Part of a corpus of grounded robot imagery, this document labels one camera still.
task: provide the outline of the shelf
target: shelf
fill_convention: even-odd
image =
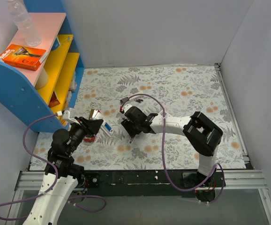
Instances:
[[[73,35],[62,34],[57,36],[60,40],[60,43],[64,42],[68,37],[72,38]],[[38,89],[38,93],[46,102],[49,104],[51,99],[54,87],[60,75],[61,68],[64,64],[66,55],[68,53],[71,41],[67,41],[64,44],[60,45],[56,50],[51,51],[48,55],[47,61],[44,65],[44,69],[48,74],[49,80],[48,83],[41,89]]]
[[[42,43],[35,46],[35,48],[45,49],[46,51],[50,52],[56,36],[60,31],[62,23],[65,20],[66,13],[29,13],[29,15],[42,37]],[[28,46],[22,32],[19,30],[9,44]],[[30,83],[35,86],[44,64],[45,61],[37,69],[37,71],[17,67],[16,69],[23,73]]]
[[[72,92],[72,98],[69,102],[69,107],[70,108],[74,108],[75,106],[75,102],[76,102],[76,99],[77,99],[77,96],[78,96],[78,91],[79,91],[79,88],[80,88],[80,84],[81,84],[81,80],[83,79],[83,72],[84,72],[84,68],[83,67],[77,67],[75,69],[75,72],[76,72],[76,83],[77,83],[77,88],[76,88],[76,91],[75,92]]]
[[[68,53],[66,56],[64,65],[62,66],[60,72],[60,76],[54,88],[60,104],[51,108],[53,113],[63,110],[78,58],[79,53]]]

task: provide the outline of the small box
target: small box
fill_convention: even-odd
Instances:
[[[49,102],[49,107],[50,108],[52,108],[52,107],[54,107],[54,106],[56,106],[56,105],[59,105],[60,104],[60,101],[58,100],[58,98],[57,98],[57,95],[56,95],[56,93],[55,93],[55,91],[53,91],[53,93],[52,93],[52,96],[51,96],[51,99],[50,99],[50,102]]]
[[[43,49],[11,44],[0,54],[0,58],[13,67],[36,71],[47,55],[48,52]]]

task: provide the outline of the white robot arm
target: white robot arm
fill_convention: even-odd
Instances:
[[[75,117],[74,109],[57,112],[58,116],[71,123],[70,131],[59,129],[53,134],[53,141],[48,152],[48,160],[58,169],[59,177],[53,189],[45,191],[55,181],[54,170],[47,165],[39,194],[43,196],[36,199],[31,212],[24,225],[56,225],[62,209],[70,194],[76,187],[82,187],[87,175],[83,166],[74,164],[71,157],[77,146],[85,137],[94,137],[102,128],[103,132],[111,136],[112,128],[103,120],[98,110],[92,110],[89,120]]]
[[[126,119],[121,124],[131,138],[142,131],[152,134],[163,132],[162,112],[146,116],[140,109],[128,104],[124,106],[122,113]],[[223,135],[216,124],[202,112],[195,112],[187,117],[172,117],[167,114],[166,133],[186,136],[199,153],[198,173],[203,176],[210,173],[216,163],[217,148]]]

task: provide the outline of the floral tablecloth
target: floral tablecloth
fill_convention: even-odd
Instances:
[[[112,137],[102,131],[95,143],[80,144],[73,153],[75,163],[86,170],[162,169],[161,134],[140,134],[129,144],[129,135],[120,124],[120,99],[139,91],[153,95],[172,116],[189,116],[201,111],[219,127],[224,136],[217,161],[224,168],[245,168],[229,109],[214,67],[135,67],[86,69],[78,93],[77,116],[88,118],[99,109],[114,129]],[[151,99],[135,103],[144,113],[158,113]],[[52,134],[40,133],[34,153],[46,158]],[[166,164],[169,169],[198,168],[199,154],[184,136],[166,135]],[[30,170],[43,170],[45,163],[32,157]]]

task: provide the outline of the blue object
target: blue object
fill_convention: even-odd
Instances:
[[[104,127],[105,127],[108,131],[111,131],[111,130],[112,130],[111,126],[109,126],[107,123],[105,123]]]
[[[83,68],[83,67],[84,67],[84,66],[83,66],[83,61],[82,61],[82,59],[81,59],[80,55],[79,55],[79,59],[78,59],[78,61],[77,61],[77,65],[76,65],[76,67],[81,67],[81,68]]]
[[[72,40],[72,43],[71,43],[71,45],[70,45],[70,48],[69,48],[69,51],[68,51],[68,52],[69,52],[69,53],[75,53],[75,52],[78,52],[75,38]]]
[[[14,67],[0,62],[0,102],[24,124],[52,114],[29,80]],[[61,122],[52,117],[31,127],[35,132],[54,132],[64,128]]]
[[[64,13],[61,0],[24,0],[29,13]]]
[[[60,27],[59,34],[72,34],[70,23],[67,17],[65,18],[62,26]]]
[[[54,43],[52,45],[51,51],[57,49],[59,46],[60,46],[60,41],[59,41],[59,38],[56,37],[56,39],[55,39],[55,41],[54,41]]]

